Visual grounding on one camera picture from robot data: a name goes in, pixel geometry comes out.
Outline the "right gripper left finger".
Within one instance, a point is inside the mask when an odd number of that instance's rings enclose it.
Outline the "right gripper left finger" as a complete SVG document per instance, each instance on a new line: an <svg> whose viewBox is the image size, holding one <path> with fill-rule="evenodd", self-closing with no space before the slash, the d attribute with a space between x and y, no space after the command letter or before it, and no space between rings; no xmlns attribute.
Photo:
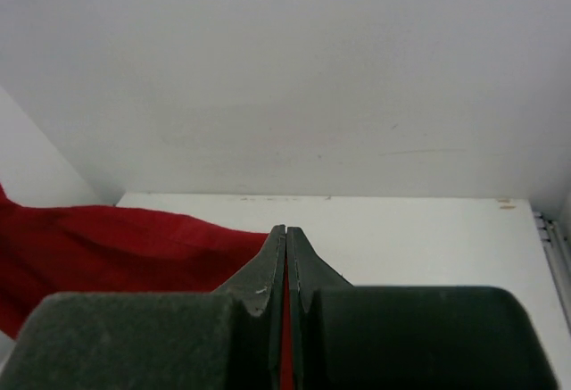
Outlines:
<svg viewBox="0 0 571 390"><path fill-rule="evenodd" d="M15 389L276 389L286 229L210 293L48 296L12 350Z"/></svg>

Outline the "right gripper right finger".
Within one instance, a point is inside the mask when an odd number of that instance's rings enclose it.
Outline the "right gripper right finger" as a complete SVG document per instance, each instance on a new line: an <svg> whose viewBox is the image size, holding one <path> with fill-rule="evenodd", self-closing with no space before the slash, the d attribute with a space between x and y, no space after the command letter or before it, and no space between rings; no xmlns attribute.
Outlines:
<svg viewBox="0 0 571 390"><path fill-rule="evenodd" d="M355 286L286 233L296 389L554 389L518 299L495 286Z"/></svg>

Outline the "red t-shirt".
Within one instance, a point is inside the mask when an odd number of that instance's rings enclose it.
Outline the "red t-shirt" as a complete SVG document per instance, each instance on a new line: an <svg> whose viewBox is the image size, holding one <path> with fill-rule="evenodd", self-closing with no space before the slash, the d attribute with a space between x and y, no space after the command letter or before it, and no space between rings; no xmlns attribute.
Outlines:
<svg viewBox="0 0 571 390"><path fill-rule="evenodd" d="M262 248L269 233L223 228L137 208L34 208L1 201L1 329L17 343L32 312L61 293L210 293ZM279 386L293 388L286 293ZM12 387L12 353L1 371Z"/></svg>

